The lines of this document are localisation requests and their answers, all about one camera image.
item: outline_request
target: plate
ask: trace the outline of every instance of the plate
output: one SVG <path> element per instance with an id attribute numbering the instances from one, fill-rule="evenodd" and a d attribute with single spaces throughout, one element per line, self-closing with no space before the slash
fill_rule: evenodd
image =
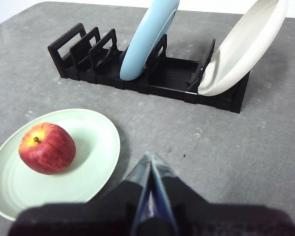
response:
<path id="1" fill-rule="evenodd" d="M 64 128 L 76 144 L 70 166 L 55 175 L 29 168 L 19 157 L 23 135 L 40 122 Z M 0 215 L 15 220 L 26 208 L 46 203 L 85 203 L 108 181 L 118 161 L 119 134 L 104 115 L 67 109 L 43 115 L 16 131 L 0 147 Z"/>
<path id="2" fill-rule="evenodd" d="M 273 42 L 286 11 L 287 0 L 258 0 L 238 21 L 211 58 L 198 93 L 218 95 L 241 80 Z"/>
<path id="3" fill-rule="evenodd" d="M 179 0 L 154 0 L 142 18 L 121 65 L 120 78 L 134 80 L 141 75 L 154 46 L 167 32 Z"/>

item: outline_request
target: table surface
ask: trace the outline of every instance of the table surface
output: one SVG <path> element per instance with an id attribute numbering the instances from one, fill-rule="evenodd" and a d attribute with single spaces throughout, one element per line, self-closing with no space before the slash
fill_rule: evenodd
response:
<path id="1" fill-rule="evenodd" d="M 174 99 L 62 79 L 47 46 L 78 22 L 117 32 L 124 50 L 146 9 L 45 2 L 0 24 L 0 146 L 27 122 L 66 108 L 106 115 L 121 152 L 98 195 L 116 186 L 144 152 L 159 153 L 212 203 L 259 204 L 295 221 L 295 19 L 252 69 L 240 114 Z M 216 48 L 240 15 L 179 11 L 168 32 L 169 57 L 198 60 Z M 0 236 L 11 221 L 0 216 Z"/>

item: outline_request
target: dish rack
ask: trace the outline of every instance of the dish rack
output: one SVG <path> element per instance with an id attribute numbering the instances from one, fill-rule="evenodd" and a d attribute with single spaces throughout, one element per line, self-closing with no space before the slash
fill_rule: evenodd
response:
<path id="1" fill-rule="evenodd" d="M 77 34 L 80 34 L 81 39 L 61 57 L 58 50 Z M 90 40 L 93 38 L 96 44 L 92 46 Z M 111 47 L 104 48 L 109 42 Z M 133 81 L 124 81 L 119 77 L 127 49 L 118 50 L 115 29 L 111 29 L 101 38 L 98 27 L 86 33 L 83 24 L 78 23 L 49 45 L 48 51 L 62 78 L 154 94 L 240 113 L 249 72 L 237 84 L 219 95 L 198 94 L 198 86 L 211 60 L 214 45 L 215 39 L 200 61 L 168 58 L 165 34 L 151 51 L 144 72 Z"/>

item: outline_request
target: apple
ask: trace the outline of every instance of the apple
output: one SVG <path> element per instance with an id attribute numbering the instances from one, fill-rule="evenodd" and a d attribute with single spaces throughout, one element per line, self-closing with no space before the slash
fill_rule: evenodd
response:
<path id="1" fill-rule="evenodd" d="M 47 122 L 29 129 L 19 145 L 21 159 L 33 170 L 47 175 L 63 171 L 74 159 L 76 147 L 60 126 Z"/>

